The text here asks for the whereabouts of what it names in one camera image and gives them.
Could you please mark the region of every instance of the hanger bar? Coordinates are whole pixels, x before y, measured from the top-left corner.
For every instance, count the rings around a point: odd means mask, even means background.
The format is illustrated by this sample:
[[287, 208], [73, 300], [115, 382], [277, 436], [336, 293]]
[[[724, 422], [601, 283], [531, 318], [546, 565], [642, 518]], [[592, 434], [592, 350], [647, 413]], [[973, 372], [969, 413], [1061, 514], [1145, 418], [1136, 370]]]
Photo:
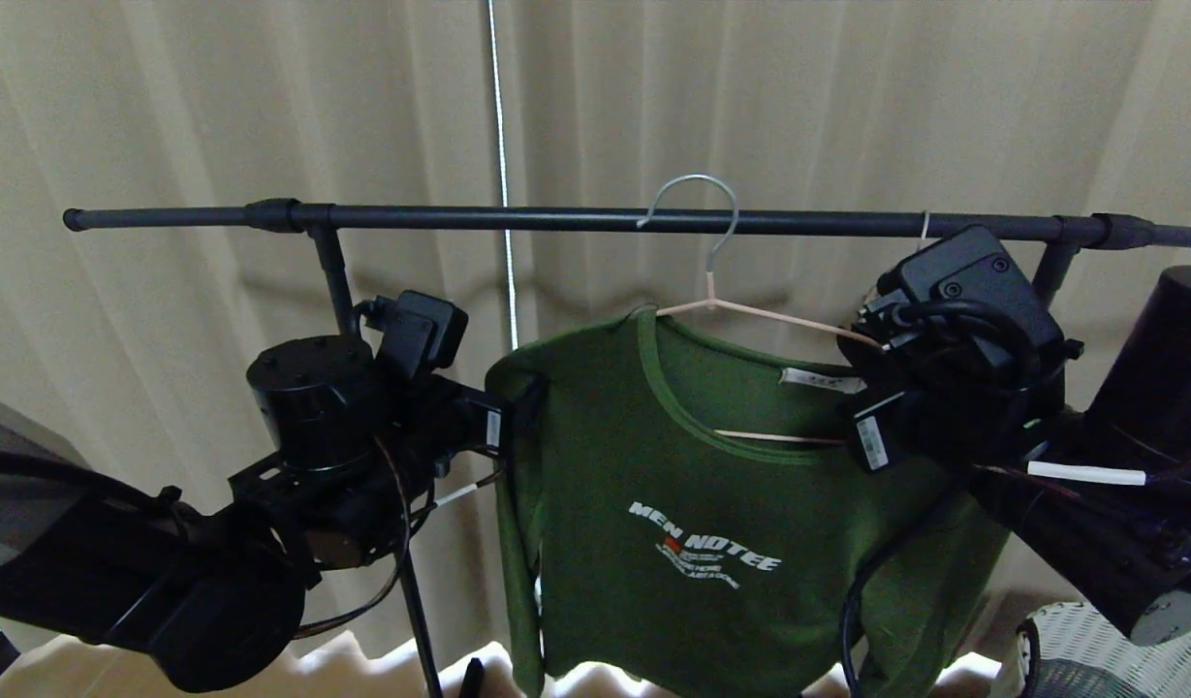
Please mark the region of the hanger bar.
[[[107, 226], [257, 226], [275, 232], [332, 229], [537, 230], [606, 232], [724, 232], [724, 211], [656, 211], [646, 226], [644, 208], [550, 208], [494, 206], [339, 206], [268, 199], [247, 206], [112, 208], [77, 211], [63, 218], [74, 231]], [[738, 235], [917, 238], [923, 213], [852, 211], [742, 211]], [[986, 216], [931, 213], [930, 237], [983, 225], [1000, 239], [1061, 242], [1077, 248], [1191, 248], [1191, 226], [1154, 225], [1133, 216]]]

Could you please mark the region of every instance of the shirt logo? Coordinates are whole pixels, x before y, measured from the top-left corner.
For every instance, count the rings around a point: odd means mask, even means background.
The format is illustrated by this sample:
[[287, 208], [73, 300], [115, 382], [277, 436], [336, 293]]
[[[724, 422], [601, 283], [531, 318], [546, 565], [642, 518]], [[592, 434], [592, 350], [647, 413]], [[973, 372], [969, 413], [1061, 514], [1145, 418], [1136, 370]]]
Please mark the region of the shirt logo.
[[643, 503], [630, 504], [630, 513], [643, 517], [665, 531], [665, 540], [662, 543], [656, 543], [656, 550], [667, 557], [680, 574], [690, 579], [719, 579], [732, 588], [741, 588], [741, 584], [737, 584], [729, 573], [741, 569], [769, 573], [780, 566], [780, 557], [760, 555], [722, 535], [686, 535], [679, 525], [668, 521], [665, 513]]

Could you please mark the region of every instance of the barcode label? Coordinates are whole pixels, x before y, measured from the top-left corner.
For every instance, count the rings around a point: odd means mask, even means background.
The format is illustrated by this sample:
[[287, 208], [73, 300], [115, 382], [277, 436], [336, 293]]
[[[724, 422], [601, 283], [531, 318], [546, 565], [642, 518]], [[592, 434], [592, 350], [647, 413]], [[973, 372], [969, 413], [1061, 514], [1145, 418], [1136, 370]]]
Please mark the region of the barcode label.
[[866, 387], [866, 384], [856, 375], [824, 375], [803, 369], [782, 369], [780, 372], [780, 382], [796, 382], [813, 386], [813, 388], [835, 389], [835, 392], [848, 394], [858, 393]]
[[887, 449], [884, 448], [884, 438], [879, 435], [875, 417], [866, 417], [858, 423], [858, 438], [861, 441], [861, 450], [865, 451], [866, 463], [871, 469], [878, 472], [887, 465]]
[[501, 447], [501, 415], [495, 410], [487, 410], [487, 444]]

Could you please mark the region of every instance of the light under curtain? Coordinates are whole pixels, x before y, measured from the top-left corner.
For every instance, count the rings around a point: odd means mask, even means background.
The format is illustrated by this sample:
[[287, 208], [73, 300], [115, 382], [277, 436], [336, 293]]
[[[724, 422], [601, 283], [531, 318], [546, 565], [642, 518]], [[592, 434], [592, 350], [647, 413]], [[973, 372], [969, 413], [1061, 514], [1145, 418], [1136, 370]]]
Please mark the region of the light under curtain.
[[[270, 450], [247, 363], [332, 330], [308, 239], [70, 233], [60, 213], [269, 195], [499, 205], [487, 12], [0, 0], [0, 400], [99, 472], [150, 492], [175, 482], [204, 512], [227, 503], [224, 478]], [[501, 2], [497, 48], [512, 205], [646, 206], [667, 179], [706, 172], [747, 208], [1114, 211], [1191, 225], [1191, 1]], [[685, 185], [668, 204], [723, 200]], [[470, 313], [453, 375], [481, 385], [510, 349], [501, 231], [342, 238], [356, 295], [417, 288]], [[692, 299], [710, 243], [515, 232], [522, 341]], [[737, 238], [719, 260], [722, 293], [843, 323], [916, 247]], [[1027, 270], [1041, 253], [1011, 250]], [[1171, 263], [1191, 251], [1078, 256], [1055, 305], [1087, 343], [1070, 372], [1074, 406]], [[693, 322], [786, 357], [838, 357], [807, 331]], [[487, 467], [459, 465], [441, 494]], [[505, 638], [490, 492], [432, 517], [413, 550], [442, 665]], [[307, 618], [361, 604], [391, 566], [330, 575]], [[990, 606], [1067, 594], [1021, 548], [989, 588]], [[393, 597], [353, 630], [375, 658], [409, 640], [409, 619]]]

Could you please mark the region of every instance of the clothes rack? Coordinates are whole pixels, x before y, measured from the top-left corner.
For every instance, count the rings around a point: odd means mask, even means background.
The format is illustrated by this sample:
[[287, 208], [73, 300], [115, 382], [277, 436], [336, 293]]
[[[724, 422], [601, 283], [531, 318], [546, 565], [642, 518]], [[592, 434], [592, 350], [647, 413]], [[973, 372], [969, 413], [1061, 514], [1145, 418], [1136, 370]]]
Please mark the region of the clothes rack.
[[[120, 208], [80, 211], [69, 208], [63, 222], [71, 231], [116, 226], [255, 226], [272, 232], [306, 232], [320, 256], [332, 299], [337, 326], [357, 332], [350, 283], [345, 278], [339, 229], [386, 230], [530, 230], [631, 233], [719, 233], [728, 228], [724, 211], [656, 211], [649, 224], [638, 226], [644, 208], [584, 207], [490, 207], [490, 206], [343, 206], [304, 204], [297, 199], [267, 199], [245, 206], [185, 208]], [[1131, 248], [1191, 248], [1191, 226], [1156, 225], [1134, 216], [985, 216], [985, 213], [900, 213], [834, 211], [741, 211], [737, 235], [804, 237], [918, 238], [928, 216], [928, 238], [942, 238], [965, 229], [986, 226], [1000, 239], [1047, 244], [1035, 270], [1033, 286], [1043, 304], [1050, 305], [1064, 283], [1073, 257], [1083, 248], [1131, 250]], [[428, 635], [423, 602], [412, 561], [405, 563], [401, 585], [413, 636], [419, 646], [428, 693], [441, 698], [439, 677]], [[472, 661], [462, 696], [475, 696], [481, 667]]]

